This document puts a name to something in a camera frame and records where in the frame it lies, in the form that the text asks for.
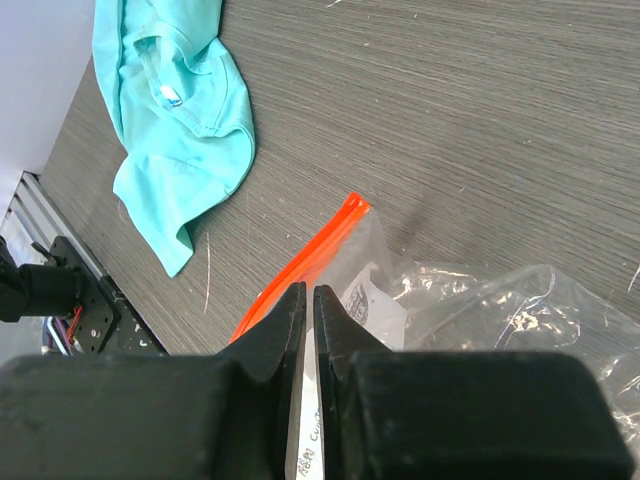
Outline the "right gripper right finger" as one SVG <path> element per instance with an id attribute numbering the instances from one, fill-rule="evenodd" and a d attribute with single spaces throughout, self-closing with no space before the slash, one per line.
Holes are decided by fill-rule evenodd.
<path id="1" fill-rule="evenodd" d="M 595 378 L 553 352 L 396 352 L 313 296 L 328 479 L 629 479 Z"/>

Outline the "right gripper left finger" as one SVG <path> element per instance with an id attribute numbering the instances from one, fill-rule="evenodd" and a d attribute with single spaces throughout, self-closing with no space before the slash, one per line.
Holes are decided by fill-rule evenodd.
<path id="1" fill-rule="evenodd" d="M 20 357 L 1 369 L 5 479 L 291 479 L 306 286 L 214 355 Z"/>

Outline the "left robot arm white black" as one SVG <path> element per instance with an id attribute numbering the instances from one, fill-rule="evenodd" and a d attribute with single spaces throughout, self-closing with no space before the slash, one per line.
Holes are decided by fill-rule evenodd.
<path id="1" fill-rule="evenodd" d="M 1 238 L 1 321 L 22 317 L 65 316 L 80 303 L 81 275 L 75 268 L 54 265 L 18 266 Z"/>

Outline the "clear zip bag orange seal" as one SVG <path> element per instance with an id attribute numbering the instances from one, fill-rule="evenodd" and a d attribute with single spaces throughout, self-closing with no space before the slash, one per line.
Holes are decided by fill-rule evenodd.
<path id="1" fill-rule="evenodd" d="M 639 450 L 639 324 L 548 265 L 506 273 L 392 254 L 370 205 L 350 194 L 276 275 L 237 327 L 253 327 L 295 281 L 327 284 L 394 350 L 558 350 L 593 372 L 632 453 Z"/>

